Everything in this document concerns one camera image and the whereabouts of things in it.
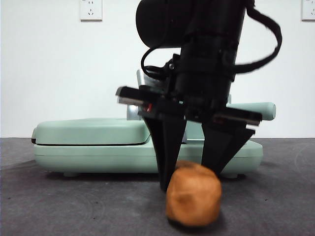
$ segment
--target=white outlet cover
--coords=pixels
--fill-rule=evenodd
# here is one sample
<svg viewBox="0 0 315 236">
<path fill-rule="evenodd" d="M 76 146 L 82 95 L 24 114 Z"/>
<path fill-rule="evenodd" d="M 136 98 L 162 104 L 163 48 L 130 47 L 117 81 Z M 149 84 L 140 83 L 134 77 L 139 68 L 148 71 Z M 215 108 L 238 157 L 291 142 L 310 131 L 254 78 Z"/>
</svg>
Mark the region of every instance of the white outlet cover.
<svg viewBox="0 0 315 236">
<path fill-rule="evenodd" d="M 81 21 L 102 20 L 102 0 L 80 0 Z"/>
<path fill-rule="evenodd" d="M 302 21 L 315 21 L 315 0 L 302 0 Z"/>
</svg>

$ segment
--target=green handle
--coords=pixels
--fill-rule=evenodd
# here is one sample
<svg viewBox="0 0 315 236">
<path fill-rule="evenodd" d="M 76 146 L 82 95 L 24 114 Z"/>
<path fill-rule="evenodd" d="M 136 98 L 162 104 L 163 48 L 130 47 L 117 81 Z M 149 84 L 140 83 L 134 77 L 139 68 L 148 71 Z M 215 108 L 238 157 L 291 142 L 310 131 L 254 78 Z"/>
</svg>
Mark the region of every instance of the green handle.
<svg viewBox="0 0 315 236">
<path fill-rule="evenodd" d="M 263 120 L 273 120 L 276 117 L 276 105 L 272 102 L 227 104 L 227 107 L 245 111 L 262 113 Z"/>
</svg>

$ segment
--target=white wall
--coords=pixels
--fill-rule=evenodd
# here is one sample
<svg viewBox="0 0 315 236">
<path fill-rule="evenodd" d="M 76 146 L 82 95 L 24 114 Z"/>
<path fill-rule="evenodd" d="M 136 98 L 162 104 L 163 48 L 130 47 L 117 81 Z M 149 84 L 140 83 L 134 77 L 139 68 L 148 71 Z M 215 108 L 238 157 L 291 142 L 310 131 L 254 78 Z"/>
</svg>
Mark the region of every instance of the white wall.
<svg viewBox="0 0 315 236">
<path fill-rule="evenodd" d="M 125 117 L 119 86 L 136 86 L 146 47 L 135 26 L 139 0 L 103 0 L 103 22 L 80 22 L 79 0 L 1 1 L 1 135 L 30 137 L 41 121 Z M 315 22 L 301 22 L 300 0 L 256 0 L 283 31 L 269 65 L 237 76 L 232 101 L 272 101 L 274 121 L 256 137 L 315 137 Z M 272 52 L 265 27 L 245 20 L 238 62 Z M 159 50 L 147 63 L 163 65 L 178 50 Z"/>
</svg>

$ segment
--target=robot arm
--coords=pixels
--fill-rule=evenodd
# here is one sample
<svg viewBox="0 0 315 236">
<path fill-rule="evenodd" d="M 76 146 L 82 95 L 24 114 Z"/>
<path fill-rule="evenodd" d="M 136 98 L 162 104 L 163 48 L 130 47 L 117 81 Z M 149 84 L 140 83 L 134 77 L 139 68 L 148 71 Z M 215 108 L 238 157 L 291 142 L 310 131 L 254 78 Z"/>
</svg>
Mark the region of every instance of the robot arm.
<svg viewBox="0 0 315 236">
<path fill-rule="evenodd" d="M 235 65 L 247 14 L 268 27 L 278 45 L 273 54 L 250 64 Z M 145 74 L 159 86 L 120 87 L 120 103 L 139 106 L 154 143 L 160 185 L 167 190 L 174 172 L 187 120 L 202 124 L 202 165 L 219 174 L 254 134 L 262 114 L 227 107 L 236 73 L 258 69 L 279 53 L 280 27 L 254 9 L 253 0 L 142 0 L 136 14 L 142 41 L 150 47 L 141 60 Z M 157 48 L 181 47 L 164 67 L 145 66 Z"/>
</svg>

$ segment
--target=brown ball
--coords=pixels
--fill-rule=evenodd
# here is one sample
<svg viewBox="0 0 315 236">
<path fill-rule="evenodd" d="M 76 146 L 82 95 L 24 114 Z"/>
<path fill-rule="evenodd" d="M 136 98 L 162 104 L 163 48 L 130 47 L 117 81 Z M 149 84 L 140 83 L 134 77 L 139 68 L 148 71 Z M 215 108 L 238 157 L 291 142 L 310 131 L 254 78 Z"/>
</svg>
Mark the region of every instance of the brown ball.
<svg viewBox="0 0 315 236">
<path fill-rule="evenodd" d="M 185 226 L 206 226 L 220 212 L 221 183 L 200 164 L 178 161 L 166 192 L 166 215 Z"/>
</svg>

